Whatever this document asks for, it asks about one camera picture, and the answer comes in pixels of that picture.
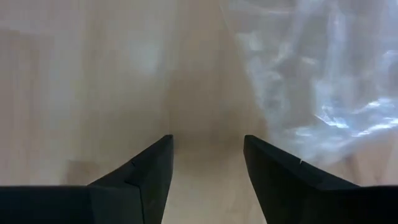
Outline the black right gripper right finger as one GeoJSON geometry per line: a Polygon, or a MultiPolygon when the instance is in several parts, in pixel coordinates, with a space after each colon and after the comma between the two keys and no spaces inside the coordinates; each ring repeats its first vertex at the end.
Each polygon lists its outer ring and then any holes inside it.
{"type": "Polygon", "coordinates": [[[267,224],[398,224],[398,185],[360,187],[253,135],[243,151],[267,224]]]}

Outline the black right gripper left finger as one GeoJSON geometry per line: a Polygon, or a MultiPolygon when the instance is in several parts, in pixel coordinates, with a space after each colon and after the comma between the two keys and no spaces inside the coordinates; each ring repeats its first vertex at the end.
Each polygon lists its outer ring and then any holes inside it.
{"type": "Polygon", "coordinates": [[[173,166],[165,135],[88,185],[0,186],[0,224],[161,224],[173,166]]]}

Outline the heap of clear plastic bags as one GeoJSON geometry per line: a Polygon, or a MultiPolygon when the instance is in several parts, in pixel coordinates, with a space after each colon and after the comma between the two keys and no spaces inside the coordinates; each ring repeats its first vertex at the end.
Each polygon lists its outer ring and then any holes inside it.
{"type": "Polygon", "coordinates": [[[223,0],[269,142],[316,163],[398,131],[398,0],[223,0]]]}

